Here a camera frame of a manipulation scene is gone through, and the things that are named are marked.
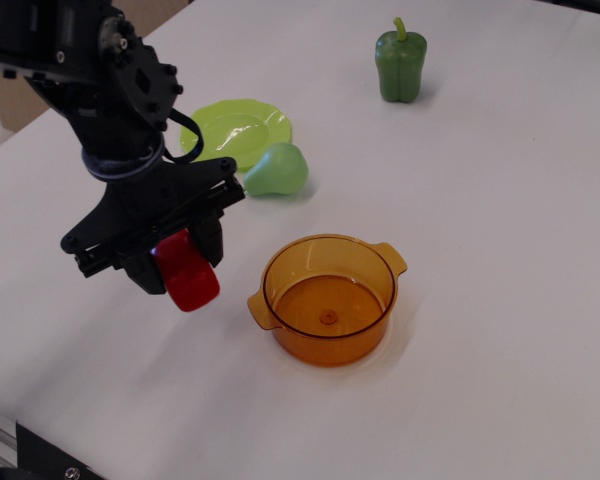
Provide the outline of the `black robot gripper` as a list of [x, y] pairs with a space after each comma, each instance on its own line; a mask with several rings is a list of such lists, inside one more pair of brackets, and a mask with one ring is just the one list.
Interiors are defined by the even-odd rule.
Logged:
[[165, 238], [187, 229], [201, 255], [216, 267], [223, 259], [220, 218], [244, 198], [231, 157], [177, 164], [160, 160], [138, 179], [109, 183], [99, 204], [61, 240], [81, 272], [122, 269], [145, 293], [166, 286], [152, 254]]

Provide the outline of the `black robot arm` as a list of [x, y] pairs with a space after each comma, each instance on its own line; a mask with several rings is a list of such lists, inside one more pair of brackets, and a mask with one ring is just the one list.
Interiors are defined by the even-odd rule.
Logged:
[[183, 88], [109, 1], [0, 1], [0, 74], [23, 77], [70, 124], [87, 171], [106, 190], [61, 241], [85, 276], [122, 269], [144, 291], [166, 290], [157, 246], [183, 233], [204, 260], [223, 257], [224, 210], [244, 192], [234, 159], [172, 155], [170, 122]]

